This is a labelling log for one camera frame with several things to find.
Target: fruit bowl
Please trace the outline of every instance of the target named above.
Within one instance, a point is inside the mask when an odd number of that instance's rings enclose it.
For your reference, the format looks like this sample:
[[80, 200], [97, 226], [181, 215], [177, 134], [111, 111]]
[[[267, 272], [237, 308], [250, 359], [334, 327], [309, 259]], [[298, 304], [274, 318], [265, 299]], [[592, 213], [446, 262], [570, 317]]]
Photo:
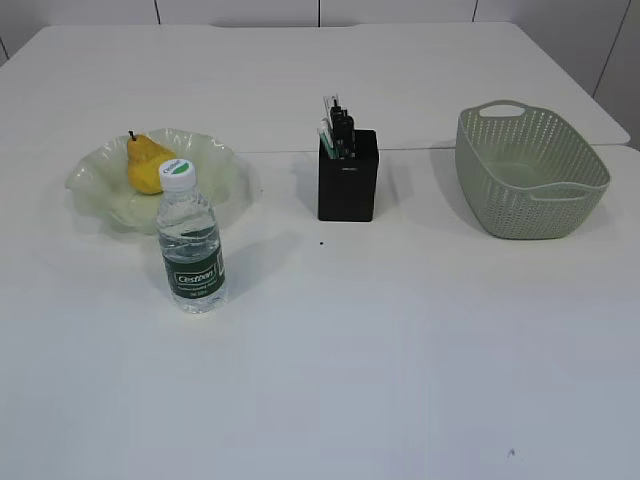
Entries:
[[[212, 202], [221, 228], [235, 221], [251, 204], [248, 173], [233, 151], [213, 137], [171, 128], [146, 133], [196, 167], [198, 187]], [[155, 231], [154, 219], [162, 195], [137, 192], [127, 177], [129, 135], [116, 137], [84, 157], [67, 177], [76, 209], [107, 216], [145, 233]]]

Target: plastic water bottle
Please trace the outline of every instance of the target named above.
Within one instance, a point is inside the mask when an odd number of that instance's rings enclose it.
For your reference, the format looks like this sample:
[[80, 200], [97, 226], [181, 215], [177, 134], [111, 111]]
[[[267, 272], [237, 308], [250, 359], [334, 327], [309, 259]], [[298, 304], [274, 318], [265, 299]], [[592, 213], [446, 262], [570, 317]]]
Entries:
[[186, 312], [204, 313], [227, 300], [220, 234], [209, 200], [196, 186], [188, 160], [160, 166], [164, 195], [156, 226], [169, 286]]

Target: green basket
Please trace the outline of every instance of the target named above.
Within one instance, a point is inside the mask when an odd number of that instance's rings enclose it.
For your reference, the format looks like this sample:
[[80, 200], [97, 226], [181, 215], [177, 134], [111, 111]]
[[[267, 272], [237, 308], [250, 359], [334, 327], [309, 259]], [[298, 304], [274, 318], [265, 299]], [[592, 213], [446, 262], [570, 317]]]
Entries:
[[[518, 107], [488, 116], [489, 107]], [[499, 100], [460, 114], [456, 169], [482, 227], [500, 238], [568, 235], [586, 220], [611, 181], [596, 152], [550, 110]]]

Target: yellow pear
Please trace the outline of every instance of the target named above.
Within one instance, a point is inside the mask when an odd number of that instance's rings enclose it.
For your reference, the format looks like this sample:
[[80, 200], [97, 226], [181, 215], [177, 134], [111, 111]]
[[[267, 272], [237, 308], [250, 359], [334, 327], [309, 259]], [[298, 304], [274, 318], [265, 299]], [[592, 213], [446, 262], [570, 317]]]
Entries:
[[162, 192], [158, 168], [167, 160], [176, 158], [176, 154], [145, 135], [134, 135], [132, 131], [129, 131], [129, 135], [131, 136], [127, 142], [129, 183], [140, 193], [153, 195]]

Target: bottle cap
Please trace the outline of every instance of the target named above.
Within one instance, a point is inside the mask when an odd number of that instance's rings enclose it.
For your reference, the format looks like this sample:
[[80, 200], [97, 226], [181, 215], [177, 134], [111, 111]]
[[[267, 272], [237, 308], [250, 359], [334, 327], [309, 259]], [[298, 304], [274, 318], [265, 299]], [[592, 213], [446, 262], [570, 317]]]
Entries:
[[175, 158], [160, 165], [160, 183], [165, 192], [189, 190], [196, 185], [196, 167], [189, 160]]

